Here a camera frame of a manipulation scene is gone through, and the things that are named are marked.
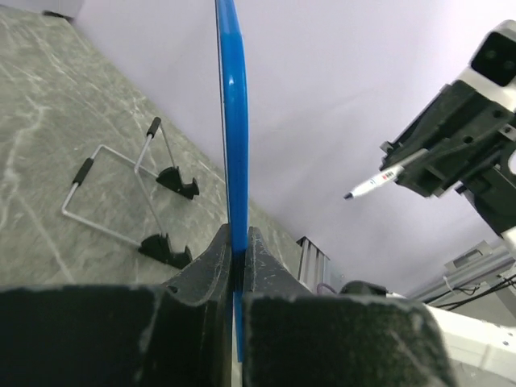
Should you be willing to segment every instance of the metal stand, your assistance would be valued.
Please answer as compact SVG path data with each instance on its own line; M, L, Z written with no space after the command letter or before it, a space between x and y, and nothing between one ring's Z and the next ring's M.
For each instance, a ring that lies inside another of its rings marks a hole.
M159 128L163 133L165 144L167 146L167 149L169 150L170 160L172 161L172 167L168 167L164 169L159 175L156 175L155 173L142 167L141 164L144 159L145 152L147 151L152 139L154 138L154 135L156 134ZM113 231L101 224L94 223L86 218L83 218L77 214L73 214L67 210L67 206L72 200L73 195L76 193L77 189L82 185L83 181L88 175L89 170L93 166L95 157L97 157L98 153L100 153L100 151L102 150L104 150L105 152L109 152L112 156L115 156L116 160L120 160L124 164L129 164L133 167L135 179L138 182L138 186L140 187L142 194L144 195L145 200L147 201L147 204L151 209L152 215L154 216L154 219L156 220L158 227L160 228L159 234L151 235L140 243L136 240L133 240L125 235L118 233L117 231ZM192 182L189 184L183 183L179 168L174 163L170 143L167 140L167 136L164 133L163 127L161 126L161 119L159 117L155 117L152 120L152 124L147 131L145 144L142 147L142 150L138 156L137 161L129 159L128 157L115 151L112 148L107 147L104 144L100 144L97 147L97 149L95 149L93 155L85 160L85 162L82 164L81 168L77 172L77 175L73 178L72 188L70 189L68 196L64 200L63 206L61 207L61 213L64 216L67 216L78 221L79 223L85 224L86 226L103 232L104 234L107 234L116 239L122 240L125 243L129 243L135 246L136 248L138 248L138 252L144 254L145 256L149 256L154 260L158 260L159 262L162 262L164 264L169 264L175 268L184 268L187 264L192 262L192 254L190 253L188 247L185 247L185 250L183 252L174 252L171 249L169 234L166 232L164 225L161 222L160 217L157 213L157 210L152 204L151 198L147 190L145 189L144 182L142 181L142 178L140 176L140 172L146 173L147 175L156 179L156 182L158 182L165 188L168 188L180 194L181 196L188 198L189 200L192 200L194 196L199 195L199 187L195 179L193 179Z

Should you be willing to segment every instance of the blue strip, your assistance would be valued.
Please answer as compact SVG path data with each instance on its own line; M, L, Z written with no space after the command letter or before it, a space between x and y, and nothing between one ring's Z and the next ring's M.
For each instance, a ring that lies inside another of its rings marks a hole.
M243 262L248 248L249 127L243 41L233 0L215 0L218 66L223 104L227 213L235 274L235 329L242 360Z

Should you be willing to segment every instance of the blue board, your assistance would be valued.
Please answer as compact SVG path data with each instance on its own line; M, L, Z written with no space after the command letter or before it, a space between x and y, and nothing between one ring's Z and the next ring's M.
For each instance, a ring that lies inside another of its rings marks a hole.
M215 0L223 116L227 217L233 256L235 328L242 360L243 263L248 248L249 126L243 41L233 0Z

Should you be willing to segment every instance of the marble table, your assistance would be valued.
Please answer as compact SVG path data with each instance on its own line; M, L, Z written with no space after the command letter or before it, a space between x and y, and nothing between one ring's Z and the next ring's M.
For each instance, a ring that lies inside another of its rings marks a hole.
M177 273L60 213L83 160L99 144L135 159L155 116L201 195L145 184L173 243L195 257L227 221L223 172L66 21L0 7L0 285L160 283ZM157 136L144 166L169 164ZM102 154L69 209L133 239L158 232L131 168ZM254 204L250 223L295 275L294 240Z

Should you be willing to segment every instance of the black plastic base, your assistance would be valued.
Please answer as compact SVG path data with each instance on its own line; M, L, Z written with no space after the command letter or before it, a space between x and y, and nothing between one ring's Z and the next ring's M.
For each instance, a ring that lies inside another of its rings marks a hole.
M194 178L191 183L183 183L179 167L168 167L164 169L161 171L156 181L165 188L168 188L189 200L192 200L194 196L199 195L197 180Z
M188 246L183 252L173 252L170 249L168 234L166 236L161 234L149 236L142 242L138 252L179 269L185 268L192 262L192 253Z

